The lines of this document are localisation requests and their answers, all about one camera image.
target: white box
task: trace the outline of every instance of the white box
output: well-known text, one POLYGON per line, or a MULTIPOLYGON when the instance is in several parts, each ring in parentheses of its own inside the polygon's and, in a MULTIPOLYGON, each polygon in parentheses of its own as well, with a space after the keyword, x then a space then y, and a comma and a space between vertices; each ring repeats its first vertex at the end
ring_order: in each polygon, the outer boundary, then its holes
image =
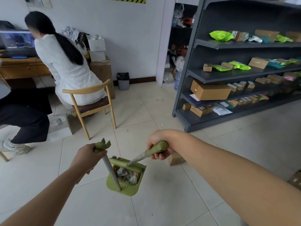
POLYGON ((105 51, 106 45, 104 43, 104 39, 99 35, 89 35, 88 42, 90 51, 105 51))
POLYGON ((104 51, 90 51, 89 53, 90 53, 91 62, 100 62, 106 60, 104 51))
POLYGON ((48 130, 47 142, 54 142, 65 137, 72 136, 67 115, 48 117, 50 126, 48 130))

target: shoe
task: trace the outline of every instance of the shoe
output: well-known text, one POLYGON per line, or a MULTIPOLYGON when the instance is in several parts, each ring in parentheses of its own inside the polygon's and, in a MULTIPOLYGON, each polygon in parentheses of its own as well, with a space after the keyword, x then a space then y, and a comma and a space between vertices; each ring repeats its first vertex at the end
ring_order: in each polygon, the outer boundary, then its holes
POLYGON ((20 144, 17 146, 11 145, 11 140, 2 141, 0 144, 0 151, 1 152, 11 152, 16 154, 17 156, 24 155, 28 153, 31 148, 25 144, 20 144))

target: gray trash bin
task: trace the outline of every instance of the gray trash bin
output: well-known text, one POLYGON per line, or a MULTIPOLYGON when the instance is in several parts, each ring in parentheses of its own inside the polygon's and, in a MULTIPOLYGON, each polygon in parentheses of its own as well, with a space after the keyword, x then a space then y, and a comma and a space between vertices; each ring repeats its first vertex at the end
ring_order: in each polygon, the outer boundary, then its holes
POLYGON ((130 75, 126 73, 117 73, 119 90, 128 90, 130 88, 130 75))

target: white sweater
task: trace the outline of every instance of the white sweater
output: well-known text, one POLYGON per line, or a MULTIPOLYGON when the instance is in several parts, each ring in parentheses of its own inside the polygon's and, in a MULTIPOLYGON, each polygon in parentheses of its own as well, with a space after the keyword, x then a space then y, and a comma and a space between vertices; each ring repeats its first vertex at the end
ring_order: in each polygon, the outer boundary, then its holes
MULTIPOLYGON (((63 89, 82 89, 102 84, 102 81, 90 71, 85 58, 81 66, 70 62, 55 35, 45 35, 41 39, 36 39, 35 47, 38 56, 55 79, 56 92, 70 105, 73 105, 71 96, 62 93, 63 89)), ((92 94, 74 95, 77 105, 93 104, 106 96, 104 89, 92 94)))

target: long black hair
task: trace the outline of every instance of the long black hair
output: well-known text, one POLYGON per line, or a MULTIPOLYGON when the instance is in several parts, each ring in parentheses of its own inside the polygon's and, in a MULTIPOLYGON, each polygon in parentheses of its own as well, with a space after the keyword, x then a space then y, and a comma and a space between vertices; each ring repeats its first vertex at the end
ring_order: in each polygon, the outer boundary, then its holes
POLYGON ((80 51, 77 50, 71 40, 55 31, 55 27, 48 16, 41 12, 33 11, 27 14, 25 17, 25 23, 27 27, 38 30, 42 34, 55 35, 70 62, 77 65, 84 64, 84 58, 80 51))

